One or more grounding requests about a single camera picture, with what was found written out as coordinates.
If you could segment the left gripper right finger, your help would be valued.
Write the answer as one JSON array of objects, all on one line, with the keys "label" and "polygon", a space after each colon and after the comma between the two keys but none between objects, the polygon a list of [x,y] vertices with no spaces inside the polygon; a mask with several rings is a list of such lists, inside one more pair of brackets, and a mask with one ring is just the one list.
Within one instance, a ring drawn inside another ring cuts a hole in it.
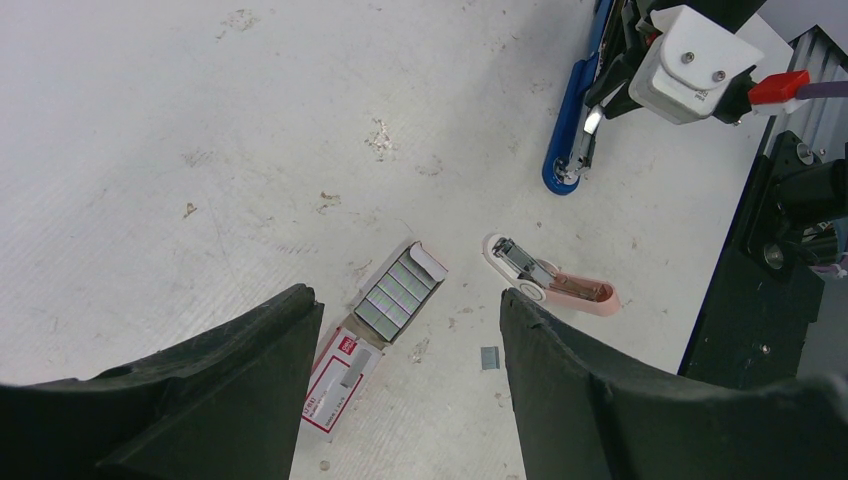
[{"label": "left gripper right finger", "polygon": [[843,479],[847,380],[736,390],[647,365],[520,291],[500,331],[530,479]]}]

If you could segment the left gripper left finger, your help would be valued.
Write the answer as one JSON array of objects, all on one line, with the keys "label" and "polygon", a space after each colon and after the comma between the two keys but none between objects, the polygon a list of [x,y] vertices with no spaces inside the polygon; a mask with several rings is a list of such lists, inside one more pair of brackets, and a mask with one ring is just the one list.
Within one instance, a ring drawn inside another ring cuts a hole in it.
[{"label": "left gripper left finger", "polygon": [[5,479],[285,479],[324,307],[296,284],[94,378],[1,389]]}]

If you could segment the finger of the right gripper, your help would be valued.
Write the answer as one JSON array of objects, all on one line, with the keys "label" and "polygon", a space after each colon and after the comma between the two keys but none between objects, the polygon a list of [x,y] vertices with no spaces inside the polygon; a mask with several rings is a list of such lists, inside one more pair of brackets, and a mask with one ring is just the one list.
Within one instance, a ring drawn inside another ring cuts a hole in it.
[{"label": "finger of the right gripper", "polygon": [[646,55],[644,39],[627,45],[623,39],[601,41],[600,71],[586,93],[586,107],[602,105],[606,119],[614,119],[640,109],[628,93],[631,81]]}]

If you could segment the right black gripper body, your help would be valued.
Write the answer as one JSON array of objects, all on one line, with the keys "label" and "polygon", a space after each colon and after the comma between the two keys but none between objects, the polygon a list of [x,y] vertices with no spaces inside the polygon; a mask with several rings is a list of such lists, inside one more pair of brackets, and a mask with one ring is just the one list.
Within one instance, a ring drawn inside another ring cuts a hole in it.
[{"label": "right black gripper body", "polygon": [[654,11],[684,5],[736,33],[764,4],[765,0],[625,1],[620,8],[625,46],[615,59],[631,73],[638,70],[655,35],[656,28],[650,19]]}]

